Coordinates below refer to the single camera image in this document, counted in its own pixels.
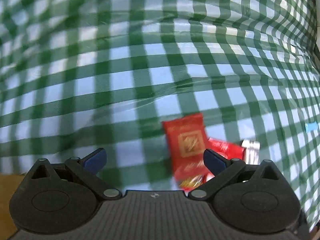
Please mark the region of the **silver wrapped bar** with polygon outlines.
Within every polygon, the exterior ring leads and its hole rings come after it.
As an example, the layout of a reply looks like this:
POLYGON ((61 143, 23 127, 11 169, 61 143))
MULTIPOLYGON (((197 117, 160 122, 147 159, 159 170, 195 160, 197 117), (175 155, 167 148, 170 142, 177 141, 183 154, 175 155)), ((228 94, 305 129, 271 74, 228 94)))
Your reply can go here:
POLYGON ((249 165, 258 165, 260 143, 258 141, 243 140, 241 146, 245 149, 244 162, 249 165))

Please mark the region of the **red snack wrapper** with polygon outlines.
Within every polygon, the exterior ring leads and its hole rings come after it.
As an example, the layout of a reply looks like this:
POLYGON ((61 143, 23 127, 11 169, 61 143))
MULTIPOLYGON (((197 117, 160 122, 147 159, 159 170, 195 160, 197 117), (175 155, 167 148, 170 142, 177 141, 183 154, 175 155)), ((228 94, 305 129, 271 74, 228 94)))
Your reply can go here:
POLYGON ((209 138, 209 147, 203 154, 203 161, 209 172, 206 175, 205 182, 220 174, 227 167, 222 158, 231 160, 234 158, 242 160, 245 149, 231 142, 209 138))

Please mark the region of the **green checkered sofa cover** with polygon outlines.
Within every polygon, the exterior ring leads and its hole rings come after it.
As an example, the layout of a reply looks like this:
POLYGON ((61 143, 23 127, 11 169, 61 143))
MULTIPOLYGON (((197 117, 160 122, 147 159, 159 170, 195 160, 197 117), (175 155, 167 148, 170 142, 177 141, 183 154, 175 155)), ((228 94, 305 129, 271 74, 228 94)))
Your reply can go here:
POLYGON ((174 190, 165 120, 260 143, 319 221, 316 0, 1 0, 1 172, 107 151, 103 179, 174 190))

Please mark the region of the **red square snack packet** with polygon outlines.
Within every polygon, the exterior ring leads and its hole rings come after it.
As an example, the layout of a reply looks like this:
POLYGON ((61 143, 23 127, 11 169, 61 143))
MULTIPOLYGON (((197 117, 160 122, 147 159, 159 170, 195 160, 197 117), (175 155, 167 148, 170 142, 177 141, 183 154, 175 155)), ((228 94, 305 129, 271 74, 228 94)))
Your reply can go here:
POLYGON ((172 174, 180 189, 190 192, 209 174, 203 153, 209 147, 203 115, 196 113, 162 122, 171 157, 172 174))

